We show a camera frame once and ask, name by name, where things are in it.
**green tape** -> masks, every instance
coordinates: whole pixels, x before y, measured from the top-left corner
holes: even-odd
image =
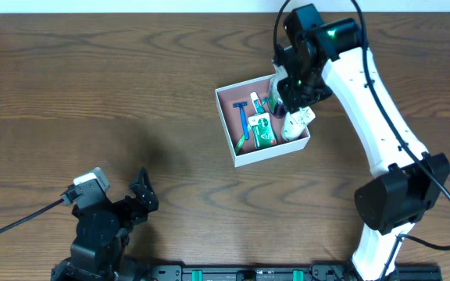
[[[202,281],[201,270],[192,270],[192,281]]]
[[[249,124],[248,124],[248,133],[249,133],[250,130],[251,130],[251,126],[249,126]],[[239,153],[239,151],[241,150],[242,145],[244,144],[244,141],[245,141],[245,136],[242,136],[241,139],[240,139],[240,140],[237,142],[237,144],[235,145],[234,151],[235,151],[235,154],[236,154],[236,155],[237,155],[237,154]]]
[[[293,271],[293,281],[303,281],[303,271],[294,270]]]

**green light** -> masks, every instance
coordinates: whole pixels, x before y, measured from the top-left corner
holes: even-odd
[[[331,38],[334,38],[334,36],[336,36],[336,30],[328,30],[327,35],[329,35],[329,37]]]

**white box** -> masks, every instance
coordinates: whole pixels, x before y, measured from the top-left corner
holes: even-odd
[[[263,76],[253,80],[221,87],[215,90],[216,107],[218,108],[218,113],[220,114],[220,118],[222,120],[223,130],[225,131],[228,148],[230,149],[230,153],[232,154],[232,160],[234,160],[235,167],[301,150],[309,142],[310,133],[308,129],[305,129],[305,132],[302,133],[299,139],[285,143],[280,137],[280,129],[282,127],[282,123],[284,123],[284,119],[276,119],[275,117],[270,115],[271,122],[279,144],[274,145],[270,148],[255,150],[252,132],[250,132],[249,140],[245,141],[243,148],[237,155],[235,154],[234,147],[237,144],[238,140],[242,137],[243,130],[241,124],[240,109],[233,108],[233,103],[240,101],[248,102],[248,106],[245,107],[246,119],[249,116],[255,114],[255,108],[252,104],[252,100],[249,94],[255,91],[260,97],[260,100],[262,100],[265,96],[268,96],[271,77],[273,77],[273,75]],[[267,112],[270,112],[268,109],[268,105],[265,106],[265,110]]]

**wooden surface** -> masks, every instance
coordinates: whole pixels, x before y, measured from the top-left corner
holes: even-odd
[[[354,15],[323,14],[344,16]],[[119,200],[145,166],[160,207],[132,233],[128,254],[188,265],[349,258],[363,226],[353,193],[371,176],[336,98],[313,106],[305,150],[233,168],[213,91],[273,72],[274,19],[0,15],[0,227],[95,166]],[[367,23],[400,111],[450,160],[450,14],[374,13]],[[0,280],[49,279],[75,237],[70,211],[53,208],[0,235]],[[412,234],[450,243],[443,197]],[[450,280],[450,252],[407,241],[398,261],[437,262]]]

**white wall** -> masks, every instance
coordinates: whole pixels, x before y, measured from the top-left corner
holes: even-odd
[[[284,0],[0,0],[0,12],[277,12]],[[314,3],[320,12],[354,12],[350,0]],[[450,0],[359,0],[365,12],[450,12]]]

